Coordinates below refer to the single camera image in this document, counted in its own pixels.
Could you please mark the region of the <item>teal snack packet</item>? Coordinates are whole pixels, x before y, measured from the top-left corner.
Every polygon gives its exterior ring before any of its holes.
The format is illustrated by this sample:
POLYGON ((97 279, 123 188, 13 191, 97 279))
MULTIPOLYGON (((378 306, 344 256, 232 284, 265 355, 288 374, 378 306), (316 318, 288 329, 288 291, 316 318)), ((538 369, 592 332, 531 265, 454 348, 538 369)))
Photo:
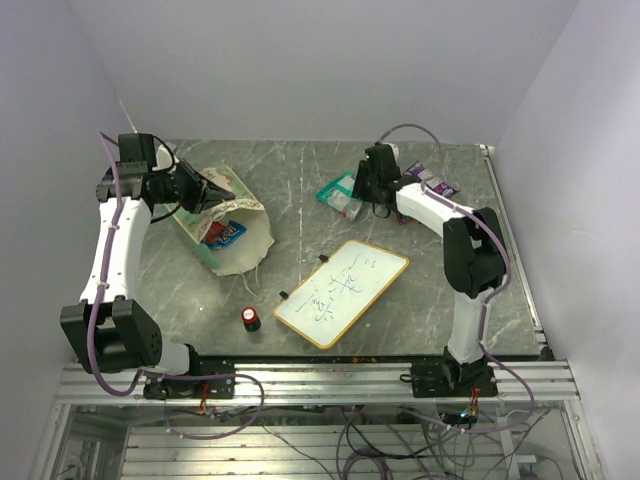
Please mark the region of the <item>teal snack packet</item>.
POLYGON ((315 198, 340 213, 350 221, 355 221, 362 209, 363 202, 353 197, 355 177, 345 172, 325 185, 315 198))

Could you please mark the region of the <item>blue M&M's candy bag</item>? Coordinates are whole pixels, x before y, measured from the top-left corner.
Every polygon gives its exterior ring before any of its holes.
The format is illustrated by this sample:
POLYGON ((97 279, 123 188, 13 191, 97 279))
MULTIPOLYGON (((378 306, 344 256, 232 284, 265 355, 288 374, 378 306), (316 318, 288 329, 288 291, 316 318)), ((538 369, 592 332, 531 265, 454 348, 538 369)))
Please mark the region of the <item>blue M&M's candy bag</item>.
POLYGON ((227 223, 223 223, 226 225, 224 232, 220 235, 218 240, 213 245, 206 245, 211 250, 222 250, 229 246, 231 246, 236 240, 238 240, 241 236, 243 236, 247 229, 241 223, 238 223, 233 220, 229 220, 227 223))

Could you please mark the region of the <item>purple Fox's berries candy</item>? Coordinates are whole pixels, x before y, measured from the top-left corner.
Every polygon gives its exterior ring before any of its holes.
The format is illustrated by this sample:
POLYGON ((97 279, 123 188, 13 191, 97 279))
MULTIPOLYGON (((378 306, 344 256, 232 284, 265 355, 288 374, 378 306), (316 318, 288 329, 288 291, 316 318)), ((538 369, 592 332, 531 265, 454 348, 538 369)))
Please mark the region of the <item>purple Fox's berries candy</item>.
POLYGON ((399 225, 415 225, 418 221, 410 216, 406 216, 401 213, 396 214, 396 219, 399 225))

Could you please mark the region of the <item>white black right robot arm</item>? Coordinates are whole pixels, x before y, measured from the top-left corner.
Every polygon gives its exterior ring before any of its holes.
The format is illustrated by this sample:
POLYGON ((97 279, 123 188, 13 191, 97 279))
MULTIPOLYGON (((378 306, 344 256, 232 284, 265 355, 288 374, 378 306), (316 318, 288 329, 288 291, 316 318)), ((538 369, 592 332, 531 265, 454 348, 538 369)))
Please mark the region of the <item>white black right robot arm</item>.
POLYGON ((484 335, 490 302, 511 280, 509 255, 493 209, 460 205, 437 194, 419 177, 403 175, 397 153, 389 143, 367 148, 352 197, 408 216, 440 236, 444 275, 455 292, 440 380, 448 393, 463 395, 487 370, 484 335))

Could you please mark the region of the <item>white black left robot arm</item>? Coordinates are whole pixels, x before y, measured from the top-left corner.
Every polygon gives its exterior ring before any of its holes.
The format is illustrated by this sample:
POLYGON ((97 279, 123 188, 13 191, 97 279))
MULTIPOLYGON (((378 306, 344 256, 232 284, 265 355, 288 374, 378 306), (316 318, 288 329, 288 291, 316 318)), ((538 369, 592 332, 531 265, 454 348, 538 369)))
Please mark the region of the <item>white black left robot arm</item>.
POLYGON ((192 397, 204 383, 192 348, 164 339, 136 299, 143 240, 159 205, 200 214, 234 195, 153 134, 121 134, 115 143, 96 187, 100 231, 91 273, 78 303, 62 308, 60 325, 87 373, 157 369, 169 373, 178 395, 192 397))

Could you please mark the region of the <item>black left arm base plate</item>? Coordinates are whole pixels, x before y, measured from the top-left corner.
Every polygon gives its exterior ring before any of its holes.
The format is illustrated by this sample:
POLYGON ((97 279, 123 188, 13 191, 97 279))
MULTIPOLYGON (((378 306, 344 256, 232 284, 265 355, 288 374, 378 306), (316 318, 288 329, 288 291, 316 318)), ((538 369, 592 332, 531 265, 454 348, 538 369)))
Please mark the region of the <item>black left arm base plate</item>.
POLYGON ((235 390, 235 368, 228 360, 202 360, 191 376, 200 380, 147 378, 143 388, 146 400, 231 399, 235 390))

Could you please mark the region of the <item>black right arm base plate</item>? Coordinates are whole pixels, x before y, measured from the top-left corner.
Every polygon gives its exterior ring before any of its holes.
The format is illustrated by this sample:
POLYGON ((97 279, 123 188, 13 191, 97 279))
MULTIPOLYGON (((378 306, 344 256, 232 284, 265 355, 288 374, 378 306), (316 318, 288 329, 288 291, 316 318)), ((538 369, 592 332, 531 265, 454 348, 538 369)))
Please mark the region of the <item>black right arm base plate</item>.
POLYGON ((440 358, 428 358, 411 365, 405 382, 411 385, 414 398, 470 398, 474 388, 480 397, 498 395, 494 371, 487 364, 481 364, 475 373, 463 380, 456 380, 452 370, 440 358))

